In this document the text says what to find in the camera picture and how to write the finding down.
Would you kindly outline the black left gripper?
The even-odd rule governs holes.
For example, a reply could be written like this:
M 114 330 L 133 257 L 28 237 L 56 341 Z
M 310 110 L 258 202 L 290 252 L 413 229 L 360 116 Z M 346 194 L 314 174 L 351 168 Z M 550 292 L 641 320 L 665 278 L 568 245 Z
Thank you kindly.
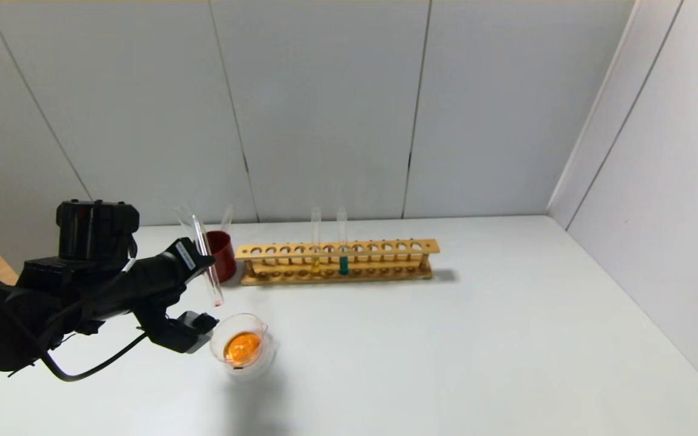
M 130 259 L 127 265 L 127 312 L 177 304 L 192 279 L 214 268 L 216 259 L 181 237 L 158 255 Z

